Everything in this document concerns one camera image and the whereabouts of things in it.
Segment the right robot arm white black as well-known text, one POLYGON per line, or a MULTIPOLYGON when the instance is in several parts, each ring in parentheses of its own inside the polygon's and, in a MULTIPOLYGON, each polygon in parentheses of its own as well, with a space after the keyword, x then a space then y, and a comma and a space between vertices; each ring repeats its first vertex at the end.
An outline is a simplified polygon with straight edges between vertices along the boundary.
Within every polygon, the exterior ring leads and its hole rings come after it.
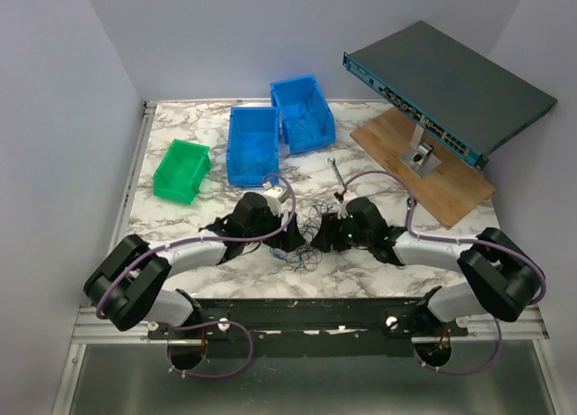
POLYGON ((421 300, 415 324, 428 336, 466 316, 514 322, 545 293, 543 272, 501 230, 488 227, 463 238, 417 234, 389 225, 366 197, 325 214, 311 245, 323 253, 364 249, 381 263, 460 273, 463 283, 432 289, 421 300))

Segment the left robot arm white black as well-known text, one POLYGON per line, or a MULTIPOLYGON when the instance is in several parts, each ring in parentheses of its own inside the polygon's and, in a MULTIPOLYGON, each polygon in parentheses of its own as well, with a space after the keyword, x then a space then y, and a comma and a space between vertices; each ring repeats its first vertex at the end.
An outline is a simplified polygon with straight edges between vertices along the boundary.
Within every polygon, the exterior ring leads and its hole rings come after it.
POLYGON ((128 235, 88 277, 83 291, 96 306, 99 318, 120 331, 142 321, 169 325, 178 337, 199 330, 199 304, 183 290, 165 290, 165 281, 182 272, 217 266, 241 256, 249 244, 265 244, 292 252, 305 242, 294 211, 282 206, 293 194, 272 186, 245 193, 226 217, 200 229, 190 238, 150 244, 128 235))

